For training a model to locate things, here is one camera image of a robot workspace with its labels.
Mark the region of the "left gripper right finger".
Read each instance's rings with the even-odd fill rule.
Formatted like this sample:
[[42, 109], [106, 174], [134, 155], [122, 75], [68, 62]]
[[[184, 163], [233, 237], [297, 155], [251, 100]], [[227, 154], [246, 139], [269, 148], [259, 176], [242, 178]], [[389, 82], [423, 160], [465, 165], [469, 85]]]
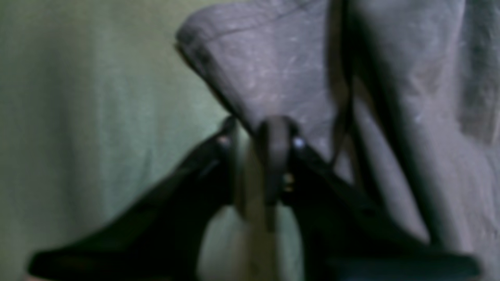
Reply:
[[256, 133], [264, 163], [266, 223], [291, 208], [307, 281], [477, 281], [480, 266], [417, 240], [369, 197], [336, 176], [287, 117]]

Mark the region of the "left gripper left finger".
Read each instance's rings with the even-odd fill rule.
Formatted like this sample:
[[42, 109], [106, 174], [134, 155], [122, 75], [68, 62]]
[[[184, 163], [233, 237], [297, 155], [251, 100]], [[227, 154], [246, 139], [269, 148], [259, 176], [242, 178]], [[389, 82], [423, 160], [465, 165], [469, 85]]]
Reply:
[[177, 168], [117, 219], [73, 244], [33, 255], [52, 281], [197, 281], [211, 218], [233, 202], [238, 125], [227, 117]]

